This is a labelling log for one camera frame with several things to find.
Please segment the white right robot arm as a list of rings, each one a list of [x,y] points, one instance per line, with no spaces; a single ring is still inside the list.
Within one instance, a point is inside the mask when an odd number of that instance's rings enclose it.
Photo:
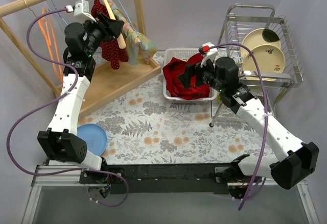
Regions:
[[[274,152],[274,159],[240,156],[221,176],[242,182],[256,175],[275,180],[283,189],[291,189],[314,172],[319,149],[315,143],[304,143],[292,135],[268,114],[259,98],[239,81],[238,74],[234,60],[223,57],[215,62],[208,60],[205,66],[188,64],[177,78],[184,88],[189,88],[195,77],[197,86],[206,84],[217,90],[222,103],[260,134]]]

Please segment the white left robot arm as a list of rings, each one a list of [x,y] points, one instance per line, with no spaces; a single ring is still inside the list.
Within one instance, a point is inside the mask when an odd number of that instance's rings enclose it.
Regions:
[[[101,43],[117,39],[123,25],[120,20],[98,13],[94,20],[73,22],[65,28],[61,99],[47,130],[39,131],[37,136],[49,159],[92,169],[91,177],[97,183],[104,183],[109,171],[102,166],[102,158],[90,152],[86,142],[77,136],[77,124],[95,70],[93,55]]]

